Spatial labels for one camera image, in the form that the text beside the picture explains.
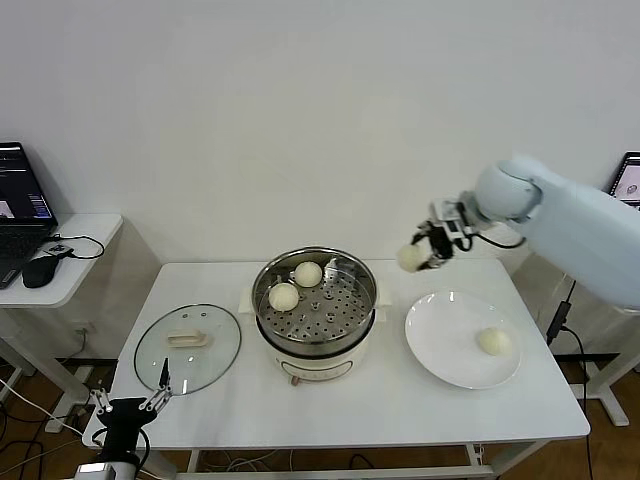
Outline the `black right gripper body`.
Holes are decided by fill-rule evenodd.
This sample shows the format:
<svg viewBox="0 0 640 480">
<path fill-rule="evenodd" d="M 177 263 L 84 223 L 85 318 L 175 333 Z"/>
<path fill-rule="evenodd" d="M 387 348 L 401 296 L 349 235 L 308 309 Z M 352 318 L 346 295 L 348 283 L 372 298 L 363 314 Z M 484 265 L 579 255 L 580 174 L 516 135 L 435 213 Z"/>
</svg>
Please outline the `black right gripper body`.
<svg viewBox="0 0 640 480">
<path fill-rule="evenodd" d="M 454 256 L 457 250 L 469 252 L 476 232 L 460 219 L 429 222 L 429 244 L 434 256 Z"/>
</svg>

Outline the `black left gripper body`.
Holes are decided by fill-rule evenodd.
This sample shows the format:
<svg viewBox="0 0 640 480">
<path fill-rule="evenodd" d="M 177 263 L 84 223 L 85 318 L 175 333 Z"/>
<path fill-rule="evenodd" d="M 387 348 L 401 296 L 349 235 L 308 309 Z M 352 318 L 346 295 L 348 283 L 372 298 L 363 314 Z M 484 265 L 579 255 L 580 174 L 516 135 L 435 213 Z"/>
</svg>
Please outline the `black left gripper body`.
<svg viewBox="0 0 640 480">
<path fill-rule="evenodd" d="M 110 403 L 111 411 L 98 414 L 98 420 L 106 428 L 99 461 L 142 464 L 146 459 L 147 454 L 142 458 L 136 455 L 141 430 L 153 421 L 153 412 L 140 408 L 145 401 L 143 397 L 115 399 Z"/>
</svg>

